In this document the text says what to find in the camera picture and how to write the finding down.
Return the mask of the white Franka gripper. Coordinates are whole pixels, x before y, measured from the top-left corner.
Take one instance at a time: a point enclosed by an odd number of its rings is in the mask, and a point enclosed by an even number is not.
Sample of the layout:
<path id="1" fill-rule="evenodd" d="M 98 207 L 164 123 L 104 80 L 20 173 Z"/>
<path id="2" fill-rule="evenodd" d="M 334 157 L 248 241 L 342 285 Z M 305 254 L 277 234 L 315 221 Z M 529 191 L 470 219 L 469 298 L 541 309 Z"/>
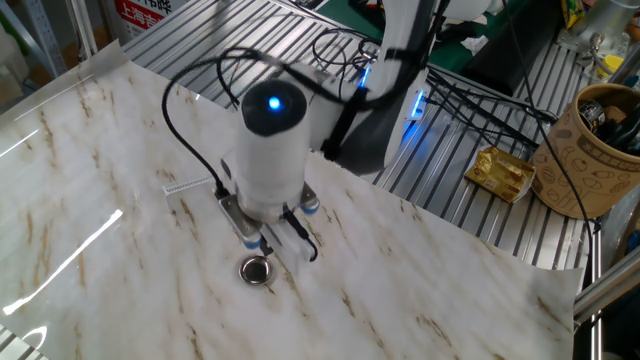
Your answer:
<path id="1" fill-rule="evenodd" d="M 271 160 L 249 164 L 221 160 L 232 193 L 221 208 L 249 249 L 260 246 L 265 257 L 273 252 L 292 273 L 314 260 L 314 243 L 294 215 L 314 208 L 314 192 L 305 182 L 306 160 Z"/>

